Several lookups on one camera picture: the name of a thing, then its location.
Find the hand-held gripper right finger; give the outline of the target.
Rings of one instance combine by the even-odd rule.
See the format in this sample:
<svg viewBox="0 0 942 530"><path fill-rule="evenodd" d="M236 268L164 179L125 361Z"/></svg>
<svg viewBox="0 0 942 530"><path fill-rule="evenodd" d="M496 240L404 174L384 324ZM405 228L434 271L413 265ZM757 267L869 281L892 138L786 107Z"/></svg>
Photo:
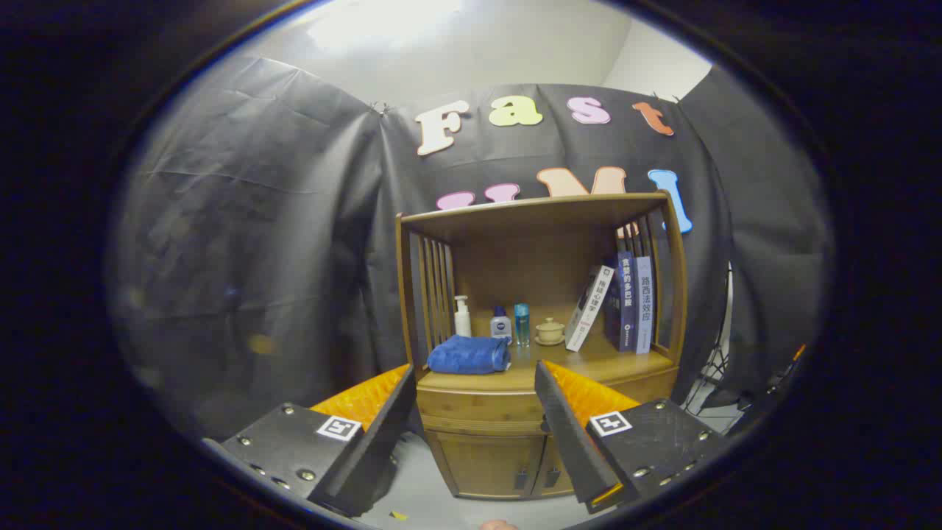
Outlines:
<svg viewBox="0 0 942 530"><path fill-rule="evenodd" d="M640 403L548 360L537 363L534 388L576 499L591 513L649 502L728 447L670 400Z"/></svg>

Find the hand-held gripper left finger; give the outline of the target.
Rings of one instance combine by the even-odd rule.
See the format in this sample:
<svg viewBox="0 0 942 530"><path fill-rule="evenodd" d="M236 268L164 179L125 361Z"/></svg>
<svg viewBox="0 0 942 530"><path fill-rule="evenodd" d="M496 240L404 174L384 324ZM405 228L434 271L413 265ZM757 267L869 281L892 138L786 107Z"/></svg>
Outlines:
<svg viewBox="0 0 942 530"><path fill-rule="evenodd" d="M393 452L417 396L404 364L312 407L279 403L202 445L258 489L294 509L359 517L389 489Z"/></svg>

